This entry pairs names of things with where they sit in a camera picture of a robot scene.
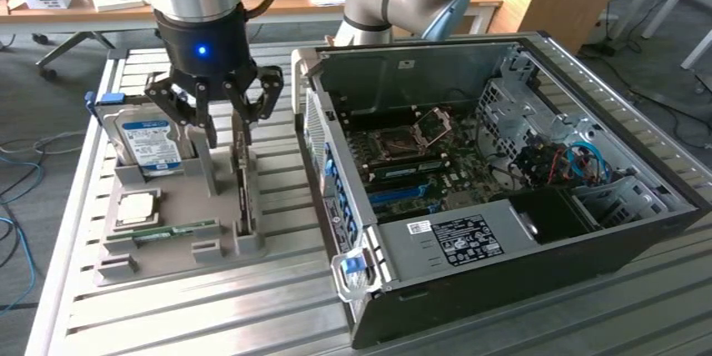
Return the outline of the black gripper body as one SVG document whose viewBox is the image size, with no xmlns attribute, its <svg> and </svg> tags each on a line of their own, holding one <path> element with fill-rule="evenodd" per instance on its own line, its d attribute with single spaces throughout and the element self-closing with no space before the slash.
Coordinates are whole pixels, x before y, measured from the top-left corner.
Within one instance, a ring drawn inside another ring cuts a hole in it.
<svg viewBox="0 0 712 356">
<path fill-rule="evenodd" d="M 180 22 L 161 12 L 153 15 L 172 70 L 183 79 L 204 78 L 221 83 L 233 78 L 239 83 L 252 83 L 257 68 L 249 52 L 243 5 L 207 22 Z"/>
</svg>

